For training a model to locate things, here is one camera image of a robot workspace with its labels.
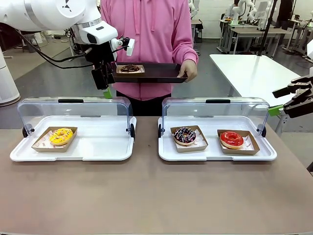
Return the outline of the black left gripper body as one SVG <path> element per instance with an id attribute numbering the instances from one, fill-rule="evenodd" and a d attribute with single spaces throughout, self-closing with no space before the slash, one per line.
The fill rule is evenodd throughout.
<path id="1" fill-rule="evenodd" d="M 85 45 L 86 52 L 85 59 L 91 62 L 94 67 L 102 68 L 104 71 L 110 71 L 111 63 L 116 61 L 116 53 L 112 48 L 111 41 L 105 42 L 103 44 L 89 44 Z"/>

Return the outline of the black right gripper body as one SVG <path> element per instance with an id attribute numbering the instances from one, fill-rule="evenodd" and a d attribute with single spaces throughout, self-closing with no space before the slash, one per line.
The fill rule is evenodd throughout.
<path id="1" fill-rule="evenodd" d="M 307 100 L 308 98 L 312 98 L 312 96 L 312 88 L 301 88 L 296 91 L 296 100 Z"/>

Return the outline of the person's left hand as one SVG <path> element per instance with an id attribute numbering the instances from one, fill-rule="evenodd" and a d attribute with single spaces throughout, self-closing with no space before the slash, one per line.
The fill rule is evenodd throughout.
<path id="1" fill-rule="evenodd" d="M 184 74 L 187 75 L 185 82 L 190 82 L 198 75 L 197 64 L 193 60 L 187 59 L 182 63 L 178 78 L 182 78 Z"/>

